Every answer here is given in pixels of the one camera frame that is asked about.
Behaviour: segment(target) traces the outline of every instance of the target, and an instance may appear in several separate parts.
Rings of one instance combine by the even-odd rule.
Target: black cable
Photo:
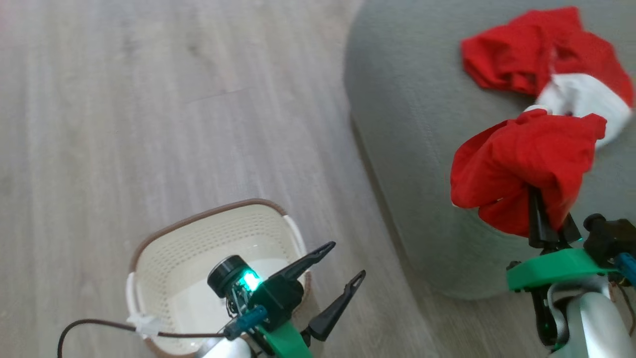
[[[630,336],[632,336],[632,334],[634,333],[634,328],[636,328],[636,313],[634,313],[634,307],[632,307],[632,302],[630,301],[630,297],[627,296],[627,292],[625,291],[623,286],[621,285],[616,285],[616,286],[623,294],[623,299],[625,300],[625,303],[627,304],[627,309],[630,311],[630,316],[632,316],[632,326],[630,327]]]
[[[64,346],[64,338],[69,333],[71,329],[74,327],[80,326],[82,324],[98,324],[100,326],[108,326],[118,329],[123,329],[124,331],[136,332],[137,328],[135,326],[130,326],[128,324],[122,324],[117,322],[111,322],[108,320],[99,320],[99,319],[83,319],[77,320],[64,328],[62,334],[60,334],[60,339],[57,342],[57,358],[62,358],[62,346]],[[159,337],[166,338],[223,338],[225,335],[222,333],[168,333],[168,332],[159,332],[157,334]]]

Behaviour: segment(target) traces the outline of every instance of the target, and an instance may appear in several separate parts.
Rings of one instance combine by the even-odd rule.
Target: gray laminate floor
[[[308,247],[324,308],[368,276],[322,357],[540,357],[529,297],[430,292],[374,194],[342,87],[360,0],[0,1],[0,356],[53,357],[124,321],[143,238],[263,197]],[[151,357],[108,328],[65,357]]]

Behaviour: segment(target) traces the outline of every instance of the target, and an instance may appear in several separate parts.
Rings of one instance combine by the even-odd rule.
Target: gray ottoman
[[[436,290],[462,299],[506,290],[512,260],[538,255],[527,240],[454,208],[456,149],[532,104],[481,90],[462,70],[459,43],[531,9],[579,6],[584,26],[614,44],[636,74],[633,0],[370,0],[353,26],[345,83],[351,112],[411,265]],[[636,222],[636,125],[597,152],[572,214]]]

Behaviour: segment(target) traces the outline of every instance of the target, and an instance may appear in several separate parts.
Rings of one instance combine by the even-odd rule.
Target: blue connector
[[[263,306],[256,306],[253,310],[232,320],[223,330],[225,338],[233,341],[243,332],[258,326],[267,319],[267,310]]]
[[[636,285],[636,259],[632,255],[626,252],[618,254],[614,258],[614,266],[632,285]]]

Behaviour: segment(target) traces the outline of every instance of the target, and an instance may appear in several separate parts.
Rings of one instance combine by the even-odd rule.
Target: red garment
[[[451,200],[479,207],[486,223],[528,237],[528,188],[541,189],[546,212],[559,229],[591,169],[594,144],[605,135],[605,119],[522,113],[483,131],[455,153],[450,173]]]
[[[584,73],[633,106],[629,75],[612,45],[583,31],[575,7],[529,11],[462,42],[464,69],[488,89],[538,96],[552,74]]]

